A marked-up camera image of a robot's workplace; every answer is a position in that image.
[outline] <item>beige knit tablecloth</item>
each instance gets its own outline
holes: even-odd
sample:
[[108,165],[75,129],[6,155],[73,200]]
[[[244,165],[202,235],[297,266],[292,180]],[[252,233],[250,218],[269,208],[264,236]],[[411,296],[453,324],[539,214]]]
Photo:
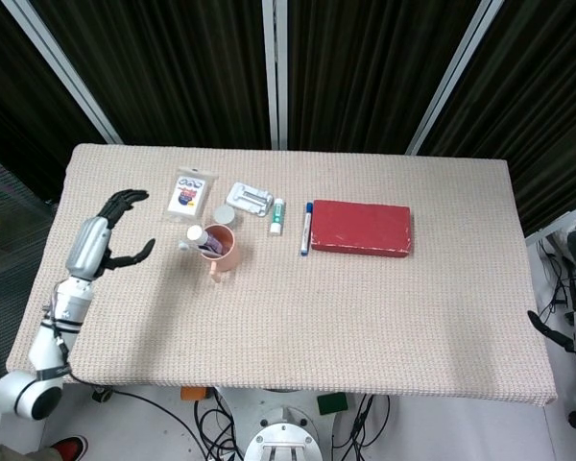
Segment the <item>beige knit tablecloth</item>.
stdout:
[[[284,233],[239,212],[243,262],[220,284],[181,253],[186,226],[164,217],[177,168],[216,172],[204,210],[236,181],[286,202]],[[8,361],[28,349],[82,221],[114,192],[147,189],[111,238],[113,255],[143,263],[106,271],[71,355],[80,378],[104,384],[222,385],[544,405],[556,397],[506,163],[312,152],[81,145]],[[314,199],[409,206],[406,258],[300,256]]]

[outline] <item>shoe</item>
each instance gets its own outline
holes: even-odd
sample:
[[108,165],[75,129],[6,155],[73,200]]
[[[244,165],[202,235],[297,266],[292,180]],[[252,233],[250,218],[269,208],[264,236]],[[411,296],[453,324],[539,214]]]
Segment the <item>shoe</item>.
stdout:
[[87,440],[81,435],[62,439],[51,446],[64,461],[79,461],[87,451]]

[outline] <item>floor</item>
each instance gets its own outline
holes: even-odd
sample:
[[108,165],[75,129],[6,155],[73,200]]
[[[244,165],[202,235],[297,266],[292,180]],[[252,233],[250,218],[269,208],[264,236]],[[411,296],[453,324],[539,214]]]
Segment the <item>floor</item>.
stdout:
[[[535,247],[530,248],[534,289],[539,308],[550,300],[549,286]],[[551,325],[566,328],[558,318]],[[576,409],[576,363],[560,348],[547,345],[559,399],[545,409],[525,404],[486,400],[399,398],[383,436],[366,450],[371,460],[401,461],[576,461],[576,430],[565,421]],[[132,386],[126,390],[147,397],[193,425],[192,404],[180,400],[178,388]],[[374,407],[368,433],[383,420],[385,402]],[[353,413],[335,424],[336,440],[349,432]],[[90,444],[86,461],[202,460],[191,437],[173,419],[149,404],[115,395],[106,403],[91,399],[81,385],[67,385],[64,399],[46,425],[7,420],[0,442],[20,451],[50,445],[60,438],[84,435]],[[42,431],[42,438],[20,434]],[[16,438],[9,434],[17,433]],[[340,460],[341,450],[335,453]]]

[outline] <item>blue marker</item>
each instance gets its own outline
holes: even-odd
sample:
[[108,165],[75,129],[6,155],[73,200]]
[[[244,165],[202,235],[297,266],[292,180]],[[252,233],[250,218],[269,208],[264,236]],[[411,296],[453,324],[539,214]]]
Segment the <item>blue marker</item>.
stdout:
[[300,240],[300,255],[307,256],[309,253],[309,234],[311,231],[311,213],[314,211],[314,204],[307,202],[305,209],[305,222],[303,223],[303,237]]

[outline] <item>white bottle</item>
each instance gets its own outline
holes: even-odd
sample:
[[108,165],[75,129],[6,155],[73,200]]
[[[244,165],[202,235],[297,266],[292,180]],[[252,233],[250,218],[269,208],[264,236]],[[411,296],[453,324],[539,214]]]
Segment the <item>white bottle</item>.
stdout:
[[220,241],[213,235],[209,235],[209,232],[204,230],[201,226],[191,226],[188,228],[186,233],[188,240],[196,243],[200,247],[205,247],[204,249],[209,249],[218,255],[224,254],[224,246]]

